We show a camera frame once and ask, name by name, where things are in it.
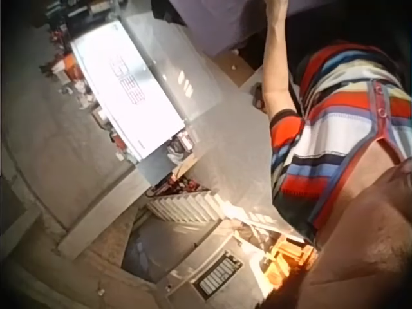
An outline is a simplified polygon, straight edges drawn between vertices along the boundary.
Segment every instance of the clutter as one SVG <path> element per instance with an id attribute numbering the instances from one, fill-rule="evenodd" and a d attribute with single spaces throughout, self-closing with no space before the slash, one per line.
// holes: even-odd
<path id="1" fill-rule="evenodd" d="M 166 176 L 160 183 L 155 185 L 151 190 L 146 192 L 147 197 L 159 197 L 168 195 L 177 195 L 183 193 L 205 192 L 208 188 L 203 187 L 194 180 L 182 176 L 176 179 L 173 174 Z"/>
<path id="2" fill-rule="evenodd" d="M 194 144 L 193 141 L 191 140 L 188 132 L 182 131 L 177 134 L 177 137 L 180 141 L 180 143 L 183 145 L 186 151 L 192 151 Z"/>
<path id="3" fill-rule="evenodd" d="M 110 130 L 109 118 L 106 116 L 104 110 L 98 106 L 92 112 L 91 115 L 96 120 L 99 127 L 103 130 Z"/>
<path id="4" fill-rule="evenodd" d="M 124 161 L 124 155 L 123 155 L 123 153 L 122 152 L 120 152 L 120 151 L 117 151 L 116 152 L 116 157 L 118 158 L 118 160 L 121 162 L 121 161 Z"/>

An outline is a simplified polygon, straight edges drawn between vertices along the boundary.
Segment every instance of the dark purple fabric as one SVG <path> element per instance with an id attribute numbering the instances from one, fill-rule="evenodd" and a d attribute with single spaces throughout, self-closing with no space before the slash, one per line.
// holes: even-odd
<path id="1" fill-rule="evenodd" d="M 333 0 L 290 0 L 288 15 Z M 194 41 L 210 56 L 229 50 L 266 27 L 264 0 L 171 0 Z"/>

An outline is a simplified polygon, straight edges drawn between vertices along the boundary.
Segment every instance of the floor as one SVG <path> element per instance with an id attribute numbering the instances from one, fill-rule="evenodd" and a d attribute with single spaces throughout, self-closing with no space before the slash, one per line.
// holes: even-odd
<path id="1" fill-rule="evenodd" d="M 1 141 L 45 206 L 70 228 L 130 165 L 118 161 L 108 134 L 76 98 L 41 75 L 38 66 L 55 55 L 47 26 L 34 28 L 12 12 L 2 23 Z"/>
<path id="2" fill-rule="evenodd" d="M 213 225 L 164 222 L 152 216 L 131 234 L 122 268 L 156 283 L 194 250 Z"/>

